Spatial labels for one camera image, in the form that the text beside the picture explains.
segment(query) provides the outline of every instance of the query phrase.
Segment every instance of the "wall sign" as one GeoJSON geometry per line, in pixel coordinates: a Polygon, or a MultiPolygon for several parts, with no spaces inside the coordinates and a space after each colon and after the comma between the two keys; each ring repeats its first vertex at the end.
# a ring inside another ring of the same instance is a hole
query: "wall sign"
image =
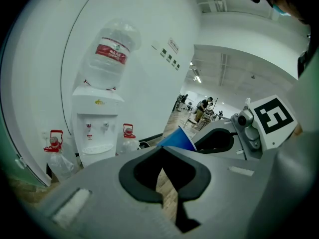
{"type": "Polygon", "coordinates": [[[173,49],[173,51],[175,51],[175,53],[177,54],[177,53],[178,53],[178,50],[179,50],[179,47],[178,47],[178,45],[176,44],[176,42],[175,42],[172,38],[170,38],[170,39],[168,40],[168,44],[169,44],[169,46],[173,49]]]}

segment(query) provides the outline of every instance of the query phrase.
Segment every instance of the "sticker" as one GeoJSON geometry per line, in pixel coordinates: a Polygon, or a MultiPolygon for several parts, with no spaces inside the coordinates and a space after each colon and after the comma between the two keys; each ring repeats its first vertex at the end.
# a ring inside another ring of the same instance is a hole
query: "sticker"
{"type": "Polygon", "coordinates": [[[178,51],[179,51],[179,47],[178,47],[178,45],[176,44],[176,42],[175,42],[172,38],[170,38],[170,39],[168,40],[168,44],[169,44],[169,46],[173,49],[173,51],[175,51],[175,53],[177,54],[178,51]]]}
{"type": "Polygon", "coordinates": [[[228,167],[228,169],[234,173],[239,173],[239,174],[246,175],[246,176],[252,176],[255,172],[252,170],[248,170],[248,169],[244,169],[244,168],[240,168],[240,167],[236,167],[236,166],[230,166],[230,167],[228,167]]]}
{"type": "Polygon", "coordinates": [[[266,134],[279,130],[294,121],[284,105],[277,98],[255,108],[254,111],[266,134]]]}
{"type": "Polygon", "coordinates": [[[130,50],[123,44],[105,37],[102,37],[95,51],[95,54],[112,58],[123,65],[125,65],[129,53],[130,50]]]}
{"type": "Polygon", "coordinates": [[[97,105],[104,105],[105,104],[105,102],[101,101],[100,99],[96,100],[95,103],[97,105]]]}

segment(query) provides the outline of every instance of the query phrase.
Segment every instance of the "curved white wall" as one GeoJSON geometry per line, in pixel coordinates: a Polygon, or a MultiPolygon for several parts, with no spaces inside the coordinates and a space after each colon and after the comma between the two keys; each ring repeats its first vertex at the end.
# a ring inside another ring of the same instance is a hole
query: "curved white wall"
{"type": "Polygon", "coordinates": [[[203,15],[195,44],[244,51],[263,58],[298,78],[297,59],[307,49],[307,37],[258,16],[222,12],[203,15]]]}
{"type": "Polygon", "coordinates": [[[128,58],[117,90],[125,100],[120,122],[132,123],[137,139],[163,133],[194,54],[200,26],[194,0],[89,0],[74,25],[63,59],[66,121],[71,128],[71,96],[81,60],[96,34],[114,18],[131,21],[142,36],[142,46],[128,58]],[[179,46],[177,55],[167,44],[170,37],[179,46]],[[159,50],[152,48],[153,41],[159,50]],[[178,71],[160,55],[162,48],[180,64],[178,71]]]}
{"type": "Polygon", "coordinates": [[[275,24],[230,12],[204,15],[198,37],[201,19],[194,0],[31,0],[4,52],[1,101],[17,150],[47,184],[46,143],[41,132],[62,129],[64,140],[71,142],[63,108],[69,123],[72,87],[81,59],[96,33],[114,17],[131,20],[142,34],[142,47],[129,58],[118,89],[126,101],[121,122],[133,123],[139,139],[163,132],[194,44],[242,50],[295,77],[296,59],[307,43],[275,24]],[[167,44],[170,37],[180,47],[177,55],[167,44]],[[177,59],[179,71],[151,48],[154,40],[177,59]]]}
{"type": "Polygon", "coordinates": [[[72,26],[87,0],[31,0],[17,19],[1,65],[3,116],[18,152],[46,184],[46,146],[41,131],[64,121],[60,77],[72,26]]]}

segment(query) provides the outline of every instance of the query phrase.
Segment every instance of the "wooden floor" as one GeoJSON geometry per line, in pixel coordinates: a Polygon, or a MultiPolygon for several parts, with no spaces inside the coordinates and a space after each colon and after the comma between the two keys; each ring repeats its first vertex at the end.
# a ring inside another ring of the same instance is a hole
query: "wooden floor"
{"type": "MultiPolygon", "coordinates": [[[[157,143],[173,133],[178,126],[184,126],[183,123],[187,120],[187,116],[187,112],[173,112],[168,119],[163,136],[149,141],[149,145],[156,146],[157,143]]],[[[190,123],[186,125],[185,131],[191,137],[196,133],[196,131],[190,127],[190,123]]],[[[16,180],[9,180],[9,183],[19,199],[35,207],[52,189],[59,185],[59,182],[55,182],[52,183],[50,187],[38,188],[16,180]]],[[[156,191],[163,195],[163,210],[166,216],[172,220],[172,222],[175,222],[177,212],[177,191],[163,170],[161,170],[159,174],[156,191]]]]}
{"type": "MultiPolygon", "coordinates": [[[[184,122],[187,120],[188,113],[186,112],[173,112],[167,122],[162,137],[159,137],[153,141],[149,141],[150,146],[155,146],[157,143],[162,141],[165,137],[173,133],[178,126],[184,126],[184,122]]],[[[185,131],[189,136],[195,135],[196,131],[192,129],[191,124],[188,123],[185,127],[185,131]]],[[[177,213],[177,191],[173,187],[171,181],[162,169],[156,186],[156,191],[163,195],[163,210],[166,216],[175,223],[177,213]]]]}

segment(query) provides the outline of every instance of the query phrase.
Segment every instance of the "water dispenser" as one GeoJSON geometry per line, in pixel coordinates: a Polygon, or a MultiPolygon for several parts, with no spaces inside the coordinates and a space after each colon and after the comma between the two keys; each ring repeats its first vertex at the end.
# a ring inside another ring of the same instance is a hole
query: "water dispenser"
{"type": "Polygon", "coordinates": [[[86,167],[115,156],[118,114],[124,100],[114,91],[79,86],[72,96],[73,134],[86,167]]]}

